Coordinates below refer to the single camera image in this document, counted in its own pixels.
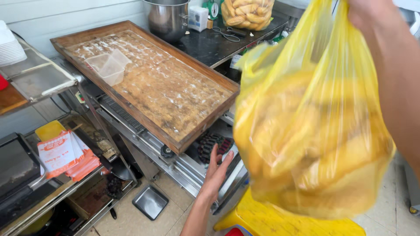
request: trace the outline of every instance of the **stainless steel leg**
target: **stainless steel leg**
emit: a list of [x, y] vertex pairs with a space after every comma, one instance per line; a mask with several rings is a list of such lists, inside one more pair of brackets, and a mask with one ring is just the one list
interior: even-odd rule
[[96, 113], [96, 110], [93, 106], [93, 104], [90, 102], [91, 97], [85, 92], [85, 90], [82, 88], [81, 84], [78, 83], [77, 84], [77, 89], [79, 90], [80, 94], [83, 96], [87, 106], [89, 107], [89, 110], [92, 112], [93, 116], [95, 117], [97, 123], [100, 125], [102, 131], [106, 134], [109, 142], [111, 143], [111, 145], [115, 148], [115, 150], [117, 151], [118, 155], [120, 156], [121, 160], [123, 161], [124, 165], [126, 166], [126, 168], [128, 169], [131, 177], [133, 178], [134, 182], [136, 184], [139, 184], [139, 182], [137, 181], [136, 176], [134, 175], [134, 173], [131, 171], [129, 165], [127, 164], [126, 160], [124, 159], [124, 157], [121, 155], [120, 150], [118, 150], [117, 145], [115, 144], [114, 140], [112, 139], [111, 134], [109, 133], [108, 129], [106, 128], [106, 124], [104, 123], [104, 121], [102, 120], [102, 118], [99, 116], [98, 113]]

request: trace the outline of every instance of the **yellow container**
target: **yellow container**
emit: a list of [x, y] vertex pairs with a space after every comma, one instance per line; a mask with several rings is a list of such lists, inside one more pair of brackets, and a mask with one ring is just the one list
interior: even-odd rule
[[213, 229], [220, 231], [232, 226], [242, 226], [253, 236], [366, 236], [365, 230], [350, 219], [318, 220], [257, 202], [249, 188]]
[[66, 129], [58, 120], [55, 120], [37, 128], [35, 133], [44, 142], [57, 137], [62, 131], [66, 131]]

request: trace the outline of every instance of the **yellow plastic bag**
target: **yellow plastic bag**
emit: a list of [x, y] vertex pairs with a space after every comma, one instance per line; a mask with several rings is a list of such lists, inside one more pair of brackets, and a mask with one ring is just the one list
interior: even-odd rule
[[395, 152], [366, 42], [345, 1], [331, 13], [313, 0], [286, 41], [241, 58], [234, 124], [254, 199], [324, 219], [368, 210]]
[[226, 26], [263, 30], [270, 24], [274, 0], [224, 0], [220, 8]]

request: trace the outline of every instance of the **kitchen scale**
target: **kitchen scale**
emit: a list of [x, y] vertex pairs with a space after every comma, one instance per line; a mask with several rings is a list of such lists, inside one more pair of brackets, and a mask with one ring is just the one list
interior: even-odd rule
[[215, 20], [217, 18], [217, 14], [219, 13], [219, 5], [215, 3], [214, 0], [203, 3], [203, 7], [209, 9], [210, 20]]

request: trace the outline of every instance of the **clear plastic container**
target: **clear plastic container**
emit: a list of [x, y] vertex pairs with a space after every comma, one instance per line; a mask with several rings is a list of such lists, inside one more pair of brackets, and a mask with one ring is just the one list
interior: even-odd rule
[[131, 60], [120, 50], [114, 49], [111, 54], [104, 53], [85, 59], [89, 66], [110, 86], [123, 81], [124, 69]]

